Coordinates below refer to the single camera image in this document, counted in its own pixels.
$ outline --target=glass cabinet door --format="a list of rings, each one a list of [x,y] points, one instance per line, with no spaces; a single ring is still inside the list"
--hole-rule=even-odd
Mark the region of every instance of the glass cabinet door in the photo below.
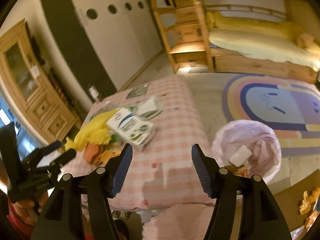
[[[33,79],[26,62],[23,59],[18,43],[5,52],[9,68],[20,87],[23,97],[27,100],[36,90],[37,83]]]

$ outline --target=yellow toy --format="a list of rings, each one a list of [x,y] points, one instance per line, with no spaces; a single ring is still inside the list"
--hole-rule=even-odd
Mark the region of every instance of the yellow toy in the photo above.
[[[77,152],[81,152],[88,142],[107,145],[111,140],[107,121],[113,117],[116,112],[118,112],[117,109],[97,115],[78,132],[74,141],[67,137],[66,150],[72,148]]]

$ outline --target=cabinet drawer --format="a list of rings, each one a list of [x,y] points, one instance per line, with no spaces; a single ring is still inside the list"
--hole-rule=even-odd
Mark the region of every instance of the cabinet drawer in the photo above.
[[[185,7],[175,10],[177,23],[191,22],[198,20],[195,7]]]
[[[57,104],[47,93],[43,92],[32,102],[28,108],[28,113],[35,116],[40,123],[44,123],[57,108]]]
[[[174,54],[173,57],[178,68],[207,66],[207,58],[204,51],[178,53]]]
[[[62,112],[61,109],[58,108],[44,124],[43,130],[54,137],[55,140],[63,140],[73,124],[73,116]]]
[[[174,27],[174,37],[176,43],[203,41],[199,23]]]
[[[174,2],[178,8],[193,6],[192,0],[174,0]]]

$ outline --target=wooden ladder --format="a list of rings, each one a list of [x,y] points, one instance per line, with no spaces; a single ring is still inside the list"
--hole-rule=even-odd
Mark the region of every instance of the wooden ladder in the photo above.
[[[207,66],[213,72],[208,30],[201,0],[168,0],[170,6],[158,8],[151,0],[165,49],[174,73],[179,68]],[[176,23],[164,27],[161,15],[174,14]]]

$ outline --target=wooden cabinet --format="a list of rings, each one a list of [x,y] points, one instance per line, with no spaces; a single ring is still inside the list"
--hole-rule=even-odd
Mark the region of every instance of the wooden cabinet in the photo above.
[[[38,63],[24,20],[0,38],[0,80],[19,114],[47,143],[63,140],[79,122]]]

